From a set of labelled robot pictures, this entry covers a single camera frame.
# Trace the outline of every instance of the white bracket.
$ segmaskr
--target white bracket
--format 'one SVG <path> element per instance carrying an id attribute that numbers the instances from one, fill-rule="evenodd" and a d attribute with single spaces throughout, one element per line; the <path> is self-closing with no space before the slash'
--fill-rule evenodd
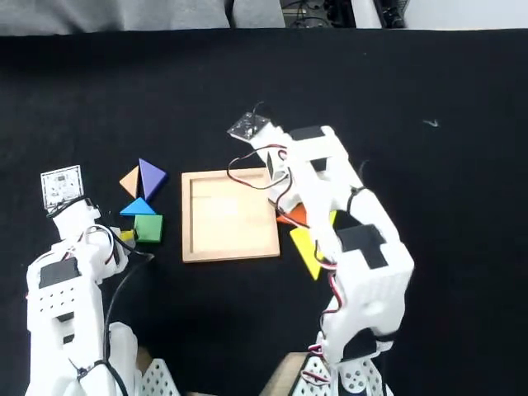
<path id="1" fill-rule="evenodd" d="M 330 378 L 328 369 L 320 357 L 311 356 L 304 364 L 304 367 L 301 368 L 302 370 L 313 372 L 324 378 Z M 371 359 L 358 359 L 341 363 L 339 365 L 339 377 L 347 394 L 383 396 L 381 374 Z M 388 385 L 386 385 L 386 389 L 387 396 L 394 396 Z M 330 385 L 312 385 L 302 377 L 299 377 L 291 392 L 291 396 L 331 396 Z"/>
<path id="2" fill-rule="evenodd" d="M 141 396 L 180 396 L 163 359 L 154 359 L 143 375 Z"/>

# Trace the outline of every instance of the orange triangle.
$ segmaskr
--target orange triangle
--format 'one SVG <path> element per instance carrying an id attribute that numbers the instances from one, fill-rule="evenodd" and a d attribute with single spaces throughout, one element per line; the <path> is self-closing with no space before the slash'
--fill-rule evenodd
<path id="1" fill-rule="evenodd" d="M 134 198 L 137 198 L 138 195 L 138 177 L 139 167 L 135 167 L 128 175 L 119 181 L 119 184 L 121 184 Z"/>
<path id="2" fill-rule="evenodd" d="M 304 208 L 303 204 L 298 204 L 291 212 L 289 212 L 288 215 L 293 220 L 301 224 L 306 224 L 306 209 Z M 277 221 L 279 223 L 291 224 L 283 215 L 277 217 Z"/>

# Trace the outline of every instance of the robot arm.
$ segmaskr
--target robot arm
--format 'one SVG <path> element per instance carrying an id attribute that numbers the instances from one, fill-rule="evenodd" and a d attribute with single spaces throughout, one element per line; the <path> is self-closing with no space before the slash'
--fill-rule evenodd
<path id="1" fill-rule="evenodd" d="M 29 265 L 27 327 L 31 332 L 31 382 L 27 396 L 119 395 L 103 356 L 102 280 L 122 272 L 128 257 L 111 231 L 96 223 L 98 209 L 75 200 L 54 216 L 63 239 Z M 137 340 L 122 323 L 111 325 L 110 363 L 134 394 Z"/>
<path id="2" fill-rule="evenodd" d="M 286 178 L 270 189 L 270 200 L 285 212 L 303 203 L 310 237 L 332 270 L 335 296 L 323 312 L 316 344 L 325 361 L 338 371 L 346 361 L 388 350 L 392 342 L 386 336 L 401 323 L 413 260 L 332 128 L 287 134 L 269 120 L 247 113 L 228 133 L 253 146 L 273 182 L 289 174 L 291 188 Z M 285 153 L 278 153 L 277 145 Z M 363 225 L 336 232 L 328 220 L 331 210 L 346 211 Z M 364 330 L 371 332 L 373 347 L 356 352 L 353 346 Z"/>

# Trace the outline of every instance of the wooden tray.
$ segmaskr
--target wooden tray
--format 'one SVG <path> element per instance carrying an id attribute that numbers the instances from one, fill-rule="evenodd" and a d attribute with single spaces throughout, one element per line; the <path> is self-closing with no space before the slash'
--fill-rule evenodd
<path id="1" fill-rule="evenodd" d="M 256 186 L 269 183 L 265 168 L 231 172 Z M 184 262 L 281 254 L 267 191 L 232 181 L 226 171 L 182 173 L 181 210 Z"/>

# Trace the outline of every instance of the black cloth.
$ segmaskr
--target black cloth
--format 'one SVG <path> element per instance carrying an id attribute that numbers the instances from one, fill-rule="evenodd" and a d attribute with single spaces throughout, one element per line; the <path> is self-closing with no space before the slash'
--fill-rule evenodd
<path id="1" fill-rule="evenodd" d="M 22 394 L 29 378 L 26 268 L 58 240 L 39 175 L 74 164 L 110 217 L 130 202 L 118 181 L 138 157 L 169 173 L 152 202 L 165 215 L 156 264 L 115 318 L 180 389 L 257 394 L 285 354 L 314 341 L 331 292 L 310 279 L 289 227 L 279 258 L 181 260 L 180 173 L 246 153 L 225 131 L 260 100 L 286 130 L 331 125 L 355 166 L 369 161 L 365 183 L 415 260 L 387 360 L 395 394 L 521 394 L 527 41 L 527 31 L 0 39 L 2 394 Z M 105 304 L 118 280 L 103 284 Z"/>

